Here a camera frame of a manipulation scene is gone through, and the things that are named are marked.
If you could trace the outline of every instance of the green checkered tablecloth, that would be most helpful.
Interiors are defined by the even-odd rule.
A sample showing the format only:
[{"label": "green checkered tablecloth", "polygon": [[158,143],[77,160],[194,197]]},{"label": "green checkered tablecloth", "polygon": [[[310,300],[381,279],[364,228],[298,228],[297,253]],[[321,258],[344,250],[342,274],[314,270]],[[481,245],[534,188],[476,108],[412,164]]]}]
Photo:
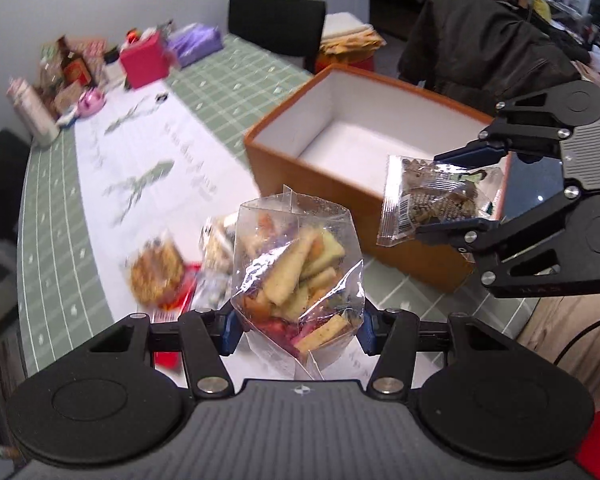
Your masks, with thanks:
[{"label": "green checkered tablecloth", "polygon": [[[248,165],[242,136],[311,76],[239,38],[174,72],[167,83],[218,139]],[[473,275],[453,295],[365,258],[364,286],[381,308],[404,308],[425,320],[473,314],[516,336],[537,300],[496,300]],[[18,236],[18,308],[29,375],[112,323],[84,218],[74,132],[29,159]],[[430,356],[440,360],[439,355]]]}]

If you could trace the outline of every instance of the pink box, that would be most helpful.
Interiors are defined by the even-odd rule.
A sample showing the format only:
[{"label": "pink box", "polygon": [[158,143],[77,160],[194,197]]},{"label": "pink box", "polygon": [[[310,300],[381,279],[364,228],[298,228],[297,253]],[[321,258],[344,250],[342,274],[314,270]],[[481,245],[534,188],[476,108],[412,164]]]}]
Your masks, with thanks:
[{"label": "pink box", "polygon": [[169,75],[170,56],[160,34],[154,34],[120,52],[120,63],[131,88],[140,88]]}]

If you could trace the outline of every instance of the black cable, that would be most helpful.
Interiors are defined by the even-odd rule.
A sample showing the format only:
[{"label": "black cable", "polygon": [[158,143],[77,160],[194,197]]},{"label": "black cable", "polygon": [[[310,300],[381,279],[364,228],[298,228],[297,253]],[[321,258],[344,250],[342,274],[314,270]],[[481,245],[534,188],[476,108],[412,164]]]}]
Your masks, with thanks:
[{"label": "black cable", "polygon": [[592,330],[597,329],[598,327],[600,327],[600,321],[597,321],[594,324],[587,326],[586,329],[584,329],[576,337],[574,337],[571,341],[569,341],[569,343],[567,344],[567,346],[565,346],[562,349],[562,352],[560,352],[560,355],[558,355],[558,357],[555,359],[554,365],[557,366],[558,363],[562,360],[562,358],[566,355],[566,353],[569,350],[571,350],[571,347],[573,345],[575,345],[580,339],[582,339],[584,336],[586,336],[589,332],[591,332]]}]

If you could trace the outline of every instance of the yellow clothing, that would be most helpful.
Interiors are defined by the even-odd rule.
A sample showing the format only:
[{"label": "yellow clothing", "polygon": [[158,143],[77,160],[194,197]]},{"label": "yellow clothing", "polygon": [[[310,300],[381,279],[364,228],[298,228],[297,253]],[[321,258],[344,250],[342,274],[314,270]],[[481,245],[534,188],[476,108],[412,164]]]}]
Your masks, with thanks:
[{"label": "yellow clothing", "polygon": [[534,11],[537,12],[540,16],[542,16],[542,19],[545,20],[547,23],[551,23],[552,18],[549,4],[544,0],[534,0],[533,4]]}]

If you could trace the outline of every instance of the brown bottle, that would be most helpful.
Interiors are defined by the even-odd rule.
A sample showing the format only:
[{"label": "brown bottle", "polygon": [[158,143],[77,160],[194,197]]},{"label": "brown bottle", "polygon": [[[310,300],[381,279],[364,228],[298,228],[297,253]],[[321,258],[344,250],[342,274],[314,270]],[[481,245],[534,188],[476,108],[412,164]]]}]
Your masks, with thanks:
[{"label": "brown bottle", "polygon": [[62,55],[60,66],[67,85],[77,81],[82,86],[96,86],[93,74],[91,74],[84,57],[79,52],[74,52],[69,48],[64,36],[58,40],[58,49]]}]

